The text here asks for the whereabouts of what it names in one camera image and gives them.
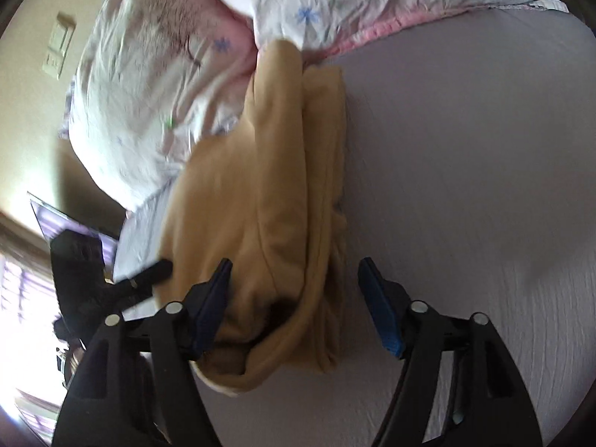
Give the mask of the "tan fleece garment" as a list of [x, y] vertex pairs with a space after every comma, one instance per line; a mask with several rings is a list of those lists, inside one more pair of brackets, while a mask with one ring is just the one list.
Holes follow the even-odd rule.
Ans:
[[222, 324], [195, 364], [213, 390], [253, 390], [285, 364], [337, 365], [345, 128], [340, 69], [273, 41], [237, 126], [199, 141], [175, 182], [159, 245], [173, 273], [153, 293], [160, 306], [181, 300], [231, 261]]

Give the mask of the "white bed sheet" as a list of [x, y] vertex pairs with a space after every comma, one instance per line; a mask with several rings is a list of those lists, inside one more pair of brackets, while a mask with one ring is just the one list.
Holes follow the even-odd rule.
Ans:
[[337, 368], [202, 400], [226, 446], [368, 446], [402, 364], [356, 280], [373, 259], [437, 312], [486, 313], [545, 441], [595, 378], [595, 37], [559, 11], [484, 10], [337, 60], [348, 105]]

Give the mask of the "wall light switch plate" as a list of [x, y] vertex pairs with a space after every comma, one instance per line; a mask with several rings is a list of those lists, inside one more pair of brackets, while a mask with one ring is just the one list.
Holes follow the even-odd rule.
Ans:
[[76, 22], [71, 15], [60, 12], [54, 20], [41, 66], [41, 69], [53, 79], [58, 80], [61, 77], [75, 29]]

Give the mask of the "white floral quilt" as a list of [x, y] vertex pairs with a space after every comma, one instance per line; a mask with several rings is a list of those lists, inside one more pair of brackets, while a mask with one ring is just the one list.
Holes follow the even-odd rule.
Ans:
[[561, 0], [105, 0], [68, 92], [68, 137], [91, 179], [142, 206], [202, 137], [240, 115], [258, 51], [343, 54], [476, 9], [564, 10]]

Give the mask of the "dark screen with purple glare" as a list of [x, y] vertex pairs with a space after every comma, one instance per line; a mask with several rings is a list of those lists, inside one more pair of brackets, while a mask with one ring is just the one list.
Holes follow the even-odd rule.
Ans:
[[106, 265], [114, 265], [118, 238], [71, 218], [50, 204], [40, 200], [40, 198], [37, 198], [32, 193], [29, 193], [28, 196], [35, 220], [42, 236], [47, 242], [52, 241], [65, 229], [76, 231], [82, 235], [96, 237], [102, 243], [104, 263]]

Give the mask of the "window with blinds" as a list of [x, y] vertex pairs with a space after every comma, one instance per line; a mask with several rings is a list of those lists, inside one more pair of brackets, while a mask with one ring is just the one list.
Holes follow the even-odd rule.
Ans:
[[51, 445], [66, 396], [54, 283], [1, 257], [1, 408]]

